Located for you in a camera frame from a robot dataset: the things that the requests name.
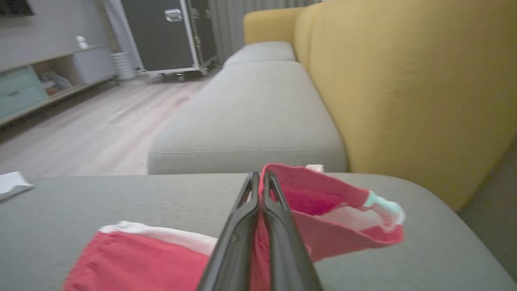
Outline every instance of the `white paper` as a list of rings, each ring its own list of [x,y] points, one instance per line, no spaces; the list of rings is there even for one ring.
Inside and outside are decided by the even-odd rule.
[[[0,175],[0,200],[34,187],[29,184],[20,172]]]

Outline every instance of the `white vase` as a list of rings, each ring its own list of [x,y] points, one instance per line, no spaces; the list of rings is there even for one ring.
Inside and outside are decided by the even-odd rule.
[[[128,52],[112,53],[111,58],[117,69],[117,78],[119,80],[129,80],[136,77],[136,70],[129,61]]]

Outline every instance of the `sofa cushion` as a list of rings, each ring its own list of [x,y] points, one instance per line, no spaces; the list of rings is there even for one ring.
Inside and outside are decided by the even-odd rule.
[[[386,176],[331,173],[396,201],[405,241],[315,264],[325,290],[516,290],[474,233],[438,198]],[[58,290],[95,231],[120,220],[217,237],[246,174],[62,177],[0,204],[2,290]]]
[[[224,65],[268,61],[296,61],[293,47],[285,41],[257,42],[244,46],[229,57]]]
[[[223,68],[157,135],[148,173],[249,172],[267,163],[346,170],[332,119],[296,62]]]

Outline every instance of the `white stripe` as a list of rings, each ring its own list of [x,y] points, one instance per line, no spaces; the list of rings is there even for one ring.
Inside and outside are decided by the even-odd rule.
[[[105,234],[118,231],[153,238],[181,245],[207,256],[212,254],[217,243],[216,238],[206,235],[166,227],[152,227],[138,222],[121,221],[118,224],[103,226],[99,228],[99,231]]]

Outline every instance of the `cabinet drawer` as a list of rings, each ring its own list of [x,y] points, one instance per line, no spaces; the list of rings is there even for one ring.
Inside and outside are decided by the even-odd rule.
[[[0,72],[0,94],[17,90],[34,83],[32,72],[27,67]]]
[[[43,101],[45,97],[37,86],[24,88],[0,96],[0,118],[8,117],[22,109]]]

